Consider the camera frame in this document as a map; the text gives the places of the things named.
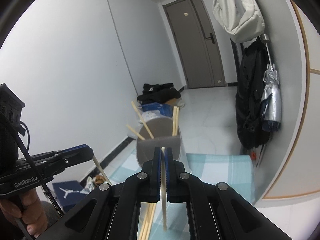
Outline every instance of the orange object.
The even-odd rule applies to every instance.
[[[250,153],[250,158],[251,158],[251,160],[256,160],[257,159],[257,155],[256,155],[256,153],[255,152],[251,152]]]

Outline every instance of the door frame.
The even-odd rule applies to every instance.
[[[178,46],[178,41],[177,41],[176,36],[175,36],[175,34],[174,34],[174,30],[173,30],[173,28],[172,28],[172,23],[171,23],[171,21],[170,21],[169,15],[168,15],[167,10],[166,10],[167,7],[169,7],[169,6],[171,6],[171,5],[174,5],[174,4],[176,4],[176,3],[179,3],[179,2],[182,2],[182,1],[185,1],[185,0],[176,0],[176,1],[173,1],[173,2],[171,2],[171,3],[165,4],[165,5],[163,5],[162,7],[163,7],[164,13],[165,13],[165,15],[166,15],[166,17],[167,17],[167,20],[168,20],[168,23],[169,23],[169,26],[170,26],[170,30],[171,30],[172,36],[173,36],[173,38],[174,38],[174,42],[175,42],[175,45],[176,45],[178,54],[179,54],[180,62],[181,62],[182,69],[183,69],[183,74],[184,74],[184,77],[185,77],[186,82],[187,82],[187,89],[189,89],[189,82],[188,82],[187,74],[186,74],[185,67],[184,67],[184,64],[183,64],[183,60],[182,60],[182,56],[181,56],[181,53],[180,53],[180,49],[179,49],[179,46]],[[218,41],[217,41],[216,33],[215,33],[214,28],[213,28],[213,26],[212,26],[212,21],[211,21],[211,18],[210,18],[210,16],[209,16],[209,14],[208,14],[207,8],[206,8],[205,5],[204,5],[204,1],[201,0],[201,2],[202,2],[202,5],[203,5],[203,7],[204,7],[205,12],[207,13],[207,17],[208,17],[208,19],[209,19],[211,29],[213,30],[213,37],[214,37],[215,43],[217,44],[217,50],[218,50],[218,54],[219,54],[219,61],[220,61],[221,68],[222,68],[223,82],[224,82],[224,86],[227,87],[228,84],[226,83],[226,79],[225,79],[225,77],[224,77],[224,69],[223,69],[223,64],[222,64],[222,60],[221,60],[221,54],[220,54],[220,49],[219,49],[219,44],[218,44]]]

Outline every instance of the silver umbrella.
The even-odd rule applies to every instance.
[[[270,64],[264,73],[263,81],[266,86],[261,98],[261,120],[262,129],[267,132],[274,132],[280,129],[282,101],[281,91],[279,89],[279,75],[275,64],[271,63],[270,52],[268,48],[269,37],[266,34],[260,36],[261,41],[266,45]]]

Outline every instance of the jordan logo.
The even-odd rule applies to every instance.
[[[61,189],[65,194],[64,194],[64,197],[63,198],[67,198],[67,196],[70,194],[70,193],[81,193],[81,194],[88,194],[88,192],[86,191],[86,190],[81,190],[81,191],[79,191],[79,190],[70,190],[70,189],[63,189],[63,188],[60,188],[59,187],[59,189]]]

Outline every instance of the door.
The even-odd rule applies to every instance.
[[[224,86],[214,31],[201,0],[164,7],[178,47],[188,88]]]

